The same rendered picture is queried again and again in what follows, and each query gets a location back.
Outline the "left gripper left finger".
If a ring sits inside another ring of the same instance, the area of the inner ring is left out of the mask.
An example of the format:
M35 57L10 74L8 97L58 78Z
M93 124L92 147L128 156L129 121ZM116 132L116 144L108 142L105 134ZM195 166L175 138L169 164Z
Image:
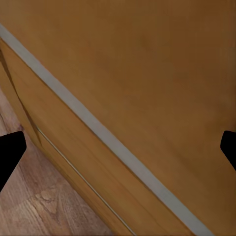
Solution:
M0 137L0 192L27 149L22 131Z

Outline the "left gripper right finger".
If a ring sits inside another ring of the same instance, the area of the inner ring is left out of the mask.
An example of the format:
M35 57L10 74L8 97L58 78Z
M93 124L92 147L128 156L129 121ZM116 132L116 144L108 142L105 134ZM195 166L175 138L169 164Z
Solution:
M236 133L224 131L220 148L236 170Z

